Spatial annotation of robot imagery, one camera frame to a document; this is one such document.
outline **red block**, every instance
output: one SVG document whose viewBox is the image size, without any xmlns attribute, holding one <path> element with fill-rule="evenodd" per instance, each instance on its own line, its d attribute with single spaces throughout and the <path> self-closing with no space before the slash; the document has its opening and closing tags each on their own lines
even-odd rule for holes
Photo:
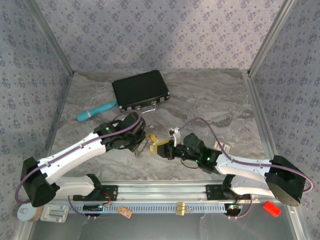
<svg viewBox="0 0 320 240">
<path fill-rule="evenodd" d="M 274 217 L 278 217 L 281 213 L 281 210 L 270 201 L 267 201 L 263 208 Z"/>
</svg>

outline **black case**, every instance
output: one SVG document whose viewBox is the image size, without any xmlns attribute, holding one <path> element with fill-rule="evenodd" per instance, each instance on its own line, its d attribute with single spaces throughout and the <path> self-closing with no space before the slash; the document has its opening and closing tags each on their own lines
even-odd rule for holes
<svg viewBox="0 0 320 240">
<path fill-rule="evenodd" d="M 168 87 L 158 70 L 116 80 L 112 87 L 121 112 L 140 109 L 170 98 Z"/>
</svg>

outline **marble surface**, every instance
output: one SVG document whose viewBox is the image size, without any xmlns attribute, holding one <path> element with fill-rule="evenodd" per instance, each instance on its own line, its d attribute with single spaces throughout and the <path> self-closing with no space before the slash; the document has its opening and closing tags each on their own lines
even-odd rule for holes
<svg viewBox="0 0 320 240">
<path fill-rule="evenodd" d="M 85 110 L 115 101 L 112 82 L 138 73 L 75 73 L 51 153 L 78 142 L 99 124 L 112 120 L 119 113 L 118 107 L 84 122 L 78 122 L 76 116 Z M 146 132 L 164 141 L 169 138 L 168 128 L 180 127 L 193 117 L 202 117 L 211 124 L 222 142 L 232 145 L 232 155 L 265 158 L 241 71 L 161 71 L 161 74 L 171 98 L 159 104 L 156 111 L 143 114 Z M 215 144 L 204 123 L 191 123 L 182 132 L 182 137 L 191 132 L 198 135 L 207 147 Z M 194 166 L 194 162 L 186 161 L 185 164 Z M 141 158 L 135 158 L 129 150 L 112 150 L 82 163 L 66 176 L 86 174 L 96 174 L 101 181 L 224 179 L 223 175 L 186 168 L 180 159 L 170 161 L 150 154 L 148 149 Z"/>
</svg>

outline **teal object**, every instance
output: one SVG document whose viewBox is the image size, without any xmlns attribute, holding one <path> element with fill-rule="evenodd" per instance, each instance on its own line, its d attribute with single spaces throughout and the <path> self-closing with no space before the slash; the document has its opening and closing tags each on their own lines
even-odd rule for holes
<svg viewBox="0 0 320 240">
<path fill-rule="evenodd" d="M 97 115 L 99 113 L 102 113 L 106 110 L 109 110 L 111 108 L 113 108 L 115 105 L 117 105 L 117 101 L 113 101 L 113 102 L 109 102 L 107 104 L 98 106 L 94 109 L 88 110 L 88 111 L 84 111 L 82 113 L 79 113 L 76 118 L 78 119 L 79 122 L 82 122 L 84 120 L 89 119 L 90 117 Z"/>
</svg>

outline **gray patterned wall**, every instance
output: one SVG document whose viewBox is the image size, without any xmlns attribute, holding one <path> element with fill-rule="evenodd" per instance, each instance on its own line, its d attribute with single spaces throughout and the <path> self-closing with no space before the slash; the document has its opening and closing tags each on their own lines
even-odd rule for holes
<svg viewBox="0 0 320 240">
<path fill-rule="evenodd" d="M 0 240 L 11 240 L 22 162 L 46 155 L 71 79 L 24 1 L 0 9 Z"/>
<path fill-rule="evenodd" d="M 283 0 L 37 0 L 73 70 L 248 69 Z"/>
<path fill-rule="evenodd" d="M 313 178 L 302 205 L 320 239 L 320 2 L 298 0 L 254 77 L 276 148 Z"/>
</svg>

